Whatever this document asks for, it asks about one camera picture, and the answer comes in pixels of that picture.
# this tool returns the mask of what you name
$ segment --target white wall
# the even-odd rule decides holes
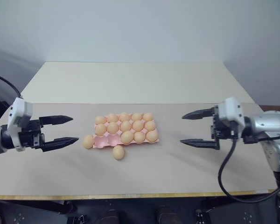
[[[30,76],[43,61],[223,61],[280,105],[280,0],[0,0],[0,52]]]

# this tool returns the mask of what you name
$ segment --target white tabletop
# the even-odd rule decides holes
[[[47,153],[27,149],[1,154],[0,183],[5,184],[0,185],[0,199],[224,195],[216,176],[230,142],[222,141],[220,151],[181,144],[179,140],[185,138],[209,139],[211,119],[192,123],[180,117],[230,96],[244,103],[246,115],[261,112],[222,63],[45,63],[22,94],[34,103],[34,119],[59,114],[74,118],[71,124],[45,127],[47,141],[65,136],[80,140]],[[93,133],[95,116],[121,110],[154,112],[160,142],[126,147],[127,156],[122,162],[114,161],[110,149],[83,149],[82,138]],[[74,166],[69,166],[69,161],[74,161]],[[10,170],[4,164],[17,169]],[[113,173],[128,184],[121,187]],[[77,187],[79,183],[75,182],[79,180],[85,185]],[[234,194],[255,194],[276,187],[259,144],[238,144],[224,181]]]
[[[223,63],[46,62],[22,92],[31,103],[254,103]]]

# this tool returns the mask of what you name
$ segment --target brown egg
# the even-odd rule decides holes
[[[146,139],[149,142],[155,142],[158,140],[158,138],[159,138],[159,135],[158,135],[157,130],[155,130],[155,129],[153,131],[147,132],[147,134],[146,134]]]
[[[121,142],[123,144],[129,144],[134,138],[134,134],[131,131],[126,131],[121,134]]]
[[[146,121],[150,121],[150,120],[153,120],[154,117],[153,117],[153,114],[152,113],[145,113],[143,115],[143,119],[146,120]]]
[[[101,116],[98,116],[95,118],[95,124],[98,125],[98,124],[104,124],[107,122],[107,118],[105,117],[101,117]]]
[[[154,120],[145,122],[144,128],[148,131],[154,130],[156,127]]]
[[[84,148],[90,149],[94,145],[94,138],[92,135],[86,135],[83,139],[83,146]]]
[[[131,119],[133,121],[142,120],[142,113],[133,113]]]
[[[137,144],[141,144],[145,140],[145,134],[142,132],[135,132],[134,133],[134,140]]]
[[[126,120],[130,120],[131,116],[125,112],[122,112],[119,116],[119,119],[121,122],[126,121]]]
[[[113,148],[113,157],[116,160],[121,160],[125,156],[125,150],[122,146],[118,145]]]
[[[116,132],[118,132],[119,130],[119,126],[118,124],[116,124],[115,122],[111,122],[110,124],[108,124],[107,126],[107,131],[110,133],[110,134],[115,134]]]
[[[107,128],[103,124],[98,124],[95,127],[95,134],[98,135],[98,136],[103,136],[106,131],[107,131]]]
[[[131,130],[131,128],[132,128],[132,125],[131,125],[131,123],[130,123],[129,121],[127,121],[127,120],[125,120],[124,122],[122,122],[121,125],[120,125],[120,130],[121,130],[122,132],[129,131],[129,130]]]
[[[140,131],[142,131],[144,124],[142,123],[142,121],[137,120],[133,123],[132,127],[135,131],[140,132]]]
[[[108,123],[111,123],[111,122],[117,122],[118,121],[118,116],[114,113],[110,113],[108,115]]]

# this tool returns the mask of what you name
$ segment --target wooden table edge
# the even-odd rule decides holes
[[[232,195],[255,195],[270,193],[273,190],[232,191]],[[0,195],[0,200],[88,200],[122,198],[162,198],[162,197],[208,197],[225,196],[223,192],[209,193],[161,193],[161,194],[117,194],[117,195],[68,195],[68,196],[12,196]]]

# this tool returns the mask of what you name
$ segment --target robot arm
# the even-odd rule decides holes
[[[40,148],[43,152],[47,152],[71,145],[79,139],[64,137],[45,142],[44,134],[41,132],[44,125],[59,125],[73,119],[59,115],[30,120],[31,116],[32,105],[22,98],[16,98],[10,108],[8,124],[0,126],[0,154],[11,148],[24,151],[25,147]]]
[[[183,119],[202,119],[213,117],[211,138],[214,141],[202,139],[181,140],[182,143],[193,147],[220,149],[220,139],[232,139],[232,147],[224,159],[219,172],[218,181],[222,191],[232,199],[243,203],[258,203],[277,194],[277,211],[280,213],[280,112],[267,111],[263,114],[244,117],[240,103],[235,98],[228,98],[215,107],[199,110],[184,115]],[[238,138],[243,138],[245,144],[260,142],[266,159],[274,173],[278,188],[267,196],[257,200],[244,200],[232,196],[222,184],[222,171],[231,157]]]

